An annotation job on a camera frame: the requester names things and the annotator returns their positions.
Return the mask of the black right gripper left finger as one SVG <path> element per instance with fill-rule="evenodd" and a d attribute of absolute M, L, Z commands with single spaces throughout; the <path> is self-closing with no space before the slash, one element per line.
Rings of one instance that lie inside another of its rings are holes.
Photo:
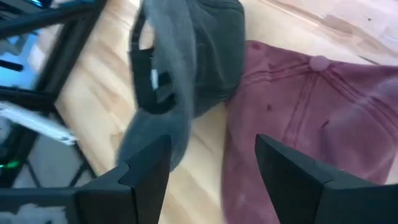
<path fill-rule="evenodd" d="M 1 223 L 158 223 L 171 139 L 161 136 L 81 187 L 1 189 Z"/>

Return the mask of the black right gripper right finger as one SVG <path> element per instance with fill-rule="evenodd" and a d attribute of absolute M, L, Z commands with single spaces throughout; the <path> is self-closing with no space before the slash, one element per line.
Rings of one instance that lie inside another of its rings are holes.
<path fill-rule="evenodd" d="M 372 184 L 264 134 L 255 152 L 281 223 L 397 224 L 396 184 Z"/>

